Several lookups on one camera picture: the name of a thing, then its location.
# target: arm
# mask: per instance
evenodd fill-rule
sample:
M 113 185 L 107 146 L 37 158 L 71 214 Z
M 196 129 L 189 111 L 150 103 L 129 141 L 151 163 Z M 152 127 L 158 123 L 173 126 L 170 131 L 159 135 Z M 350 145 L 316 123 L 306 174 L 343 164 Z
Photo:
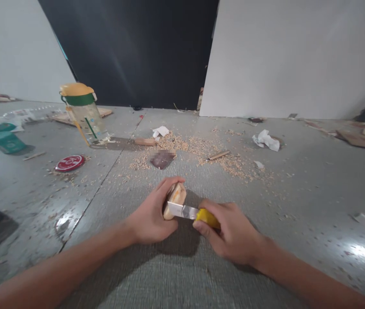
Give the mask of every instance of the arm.
M 365 296 L 328 277 L 261 235 L 234 203 L 204 200 L 200 208 L 210 211 L 221 224 L 221 233 L 201 221 L 193 226 L 210 242 L 219 256 L 250 265 L 285 286 L 316 308 L 365 308 Z
M 0 285 L 0 308 L 56 307 L 113 254 L 132 244 L 160 242 L 178 227 L 165 221 L 162 206 L 181 177 L 165 178 L 124 221 L 24 271 Z

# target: green container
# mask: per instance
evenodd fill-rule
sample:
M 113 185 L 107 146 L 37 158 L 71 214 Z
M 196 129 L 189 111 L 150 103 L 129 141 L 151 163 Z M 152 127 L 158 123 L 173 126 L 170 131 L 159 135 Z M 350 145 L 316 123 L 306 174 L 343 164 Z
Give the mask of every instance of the green container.
M 11 154 L 24 149 L 26 145 L 23 141 L 11 132 L 0 132 L 0 151 L 4 154 Z
M 9 123 L 1 123 L 0 124 L 0 132 L 12 131 L 16 126 L 14 124 Z

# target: hand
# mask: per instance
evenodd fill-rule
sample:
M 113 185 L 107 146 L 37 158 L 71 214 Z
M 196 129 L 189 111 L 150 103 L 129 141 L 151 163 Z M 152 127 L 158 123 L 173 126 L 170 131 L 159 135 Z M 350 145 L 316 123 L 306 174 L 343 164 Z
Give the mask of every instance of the hand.
M 171 186 L 184 181 L 185 179 L 179 176 L 164 178 L 138 209 L 126 219 L 137 243 L 151 244 L 160 242 L 177 229 L 178 222 L 175 219 L 164 220 L 162 207 Z
M 266 238 L 257 232 L 238 206 L 205 199 L 199 208 L 207 209 L 221 224 L 220 234 L 203 221 L 194 221 L 192 225 L 207 238 L 216 254 L 237 264 L 254 266 Z

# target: green bottle band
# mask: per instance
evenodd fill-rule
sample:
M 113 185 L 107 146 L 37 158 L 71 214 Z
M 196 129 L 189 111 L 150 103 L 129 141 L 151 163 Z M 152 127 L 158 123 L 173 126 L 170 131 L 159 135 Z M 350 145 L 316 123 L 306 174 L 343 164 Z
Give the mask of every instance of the green bottle band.
M 61 96 L 61 100 L 64 102 L 67 100 L 68 104 L 71 106 L 86 106 L 94 103 L 94 96 L 92 93 L 90 94 L 84 94 L 82 96 Z

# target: left hand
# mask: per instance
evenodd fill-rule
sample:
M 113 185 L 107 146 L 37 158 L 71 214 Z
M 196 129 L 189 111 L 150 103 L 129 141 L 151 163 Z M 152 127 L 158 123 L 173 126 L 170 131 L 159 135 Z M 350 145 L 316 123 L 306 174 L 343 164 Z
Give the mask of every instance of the left hand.
M 173 219 L 166 221 L 162 215 L 162 207 L 171 186 L 177 182 L 184 182 L 179 176 L 164 178 L 152 191 L 143 203 L 127 219 L 140 244 L 160 242 L 170 236 L 178 227 L 178 222 Z

